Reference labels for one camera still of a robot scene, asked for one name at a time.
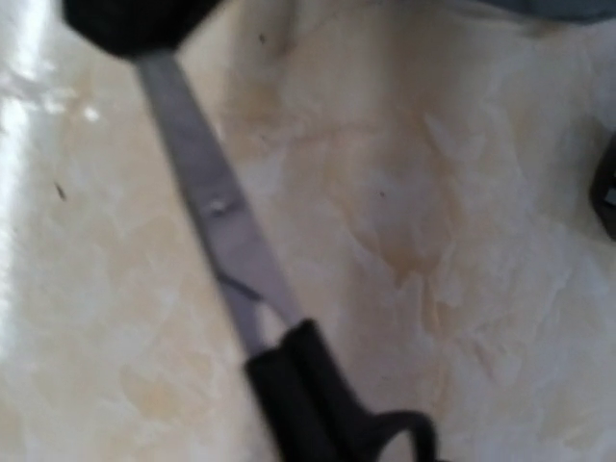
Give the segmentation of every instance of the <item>marble floor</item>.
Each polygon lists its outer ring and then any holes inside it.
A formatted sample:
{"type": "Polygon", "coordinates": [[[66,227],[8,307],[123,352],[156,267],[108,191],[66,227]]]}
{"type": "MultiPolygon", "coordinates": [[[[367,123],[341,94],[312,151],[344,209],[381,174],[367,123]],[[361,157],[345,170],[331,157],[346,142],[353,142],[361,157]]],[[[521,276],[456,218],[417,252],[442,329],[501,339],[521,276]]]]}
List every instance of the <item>marble floor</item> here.
{"type": "MultiPolygon", "coordinates": [[[[616,23],[229,0],[182,61],[363,401],[454,462],[616,461],[616,23]]],[[[0,0],[0,460],[274,461],[242,362],[133,69],[0,0]]]]}

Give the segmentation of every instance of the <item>scissors blade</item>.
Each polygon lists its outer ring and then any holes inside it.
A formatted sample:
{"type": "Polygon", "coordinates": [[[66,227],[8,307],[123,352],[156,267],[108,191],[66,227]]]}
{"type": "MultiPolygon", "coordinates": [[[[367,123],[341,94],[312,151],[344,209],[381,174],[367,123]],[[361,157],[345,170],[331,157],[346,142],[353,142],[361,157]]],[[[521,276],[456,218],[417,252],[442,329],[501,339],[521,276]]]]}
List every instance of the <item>scissors blade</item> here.
{"type": "Polygon", "coordinates": [[[254,307],[262,299],[289,327],[303,316],[240,183],[172,51],[135,59],[177,183],[248,352],[263,348],[254,307]]]}

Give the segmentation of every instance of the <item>dark gray object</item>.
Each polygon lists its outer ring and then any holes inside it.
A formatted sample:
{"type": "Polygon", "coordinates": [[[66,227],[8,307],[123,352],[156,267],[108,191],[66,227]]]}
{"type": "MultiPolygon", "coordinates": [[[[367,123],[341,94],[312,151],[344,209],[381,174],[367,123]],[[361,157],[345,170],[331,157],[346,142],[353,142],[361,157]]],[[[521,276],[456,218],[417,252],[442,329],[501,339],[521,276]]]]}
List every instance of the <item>dark gray object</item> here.
{"type": "Polygon", "coordinates": [[[570,22],[596,22],[616,16],[616,0],[480,0],[517,13],[570,22]]]}

